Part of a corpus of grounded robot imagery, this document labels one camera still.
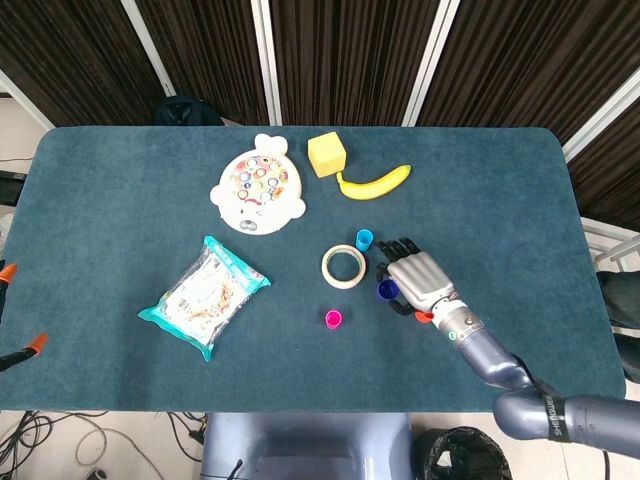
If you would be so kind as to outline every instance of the packaged food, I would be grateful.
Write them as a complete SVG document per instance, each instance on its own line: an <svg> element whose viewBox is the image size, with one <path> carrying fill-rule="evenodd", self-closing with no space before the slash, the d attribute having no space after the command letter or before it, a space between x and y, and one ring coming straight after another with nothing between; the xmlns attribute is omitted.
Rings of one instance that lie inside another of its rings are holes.
<svg viewBox="0 0 640 480"><path fill-rule="evenodd" d="M155 307L138 316L188 341L209 361L215 339L233 315L267 285L269 279L207 236L198 259Z"/></svg>

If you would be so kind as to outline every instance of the magenta cup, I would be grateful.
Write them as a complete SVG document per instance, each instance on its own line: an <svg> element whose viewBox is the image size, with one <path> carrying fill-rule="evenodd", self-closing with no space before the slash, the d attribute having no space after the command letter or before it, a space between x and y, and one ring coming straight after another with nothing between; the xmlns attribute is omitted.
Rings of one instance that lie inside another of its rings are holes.
<svg viewBox="0 0 640 480"><path fill-rule="evenodd" d="M329 330L335 330L342 323L342 314L337 310L329 310L324 316L324 323Z"/></svg>

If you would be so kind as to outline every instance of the black strap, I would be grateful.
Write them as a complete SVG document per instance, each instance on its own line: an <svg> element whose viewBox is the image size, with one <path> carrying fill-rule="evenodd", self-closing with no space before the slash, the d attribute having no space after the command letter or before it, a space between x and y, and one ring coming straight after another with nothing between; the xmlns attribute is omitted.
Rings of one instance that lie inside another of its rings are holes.
<svg viewBox="0 0 640 480"><path fill-rule="evenodd" d="M564 416L564 398L553 395L543 395L544 409L549 422L549 440L554 442L571 443L567 421Z"/></svg>
<svg viewBox="0 0 640 480"><path fill-rule="evenodd" d="M520 366L524 369L531 381L531 384L542 399L544 410L547 413L547 422L549 423L549 436L547 438L554 442L571 443L569 430L567 428L567 421L564 414L564 398L553 395L546 385L541 384L533 376L529 367L527 367L526 363L524 363L520 357L517 355L513 356L516 358L518 363L520 363Z"/></svg>

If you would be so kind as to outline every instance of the yellow banana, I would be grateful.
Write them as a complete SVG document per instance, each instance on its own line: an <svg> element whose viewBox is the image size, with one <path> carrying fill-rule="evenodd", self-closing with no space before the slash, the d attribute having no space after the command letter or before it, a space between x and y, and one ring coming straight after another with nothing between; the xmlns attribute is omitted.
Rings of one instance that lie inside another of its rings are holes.
<svg viewBox="0 0 640 480"><path fill-rule="evenodd" d="M386 175L369 183L352 183L342 178L342 172L336 173L340 191L353 200L371 200L381 197L406 180L411 172L411 165L401 165Z"/></svg>

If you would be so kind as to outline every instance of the roll of tape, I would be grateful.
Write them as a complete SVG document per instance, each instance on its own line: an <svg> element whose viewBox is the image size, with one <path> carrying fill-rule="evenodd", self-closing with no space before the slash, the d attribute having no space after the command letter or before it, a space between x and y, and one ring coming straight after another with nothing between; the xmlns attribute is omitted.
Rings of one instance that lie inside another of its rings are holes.
<svg viewBox="0 0 640 480"><path fill-rule="evenodd" d="M351 255L358 262L358 274L351 280L337 280L329 273L329 260L331 260L331 257L337 255L338 253L346 253L347 255ZM351 245L336 245L335 247L331 247L322 257L322 276L329 285L335 288L340 288L342 290L353 288L357 284L359 284L364 277L366 268L367 262L364 259L364 256Z"/></svg>

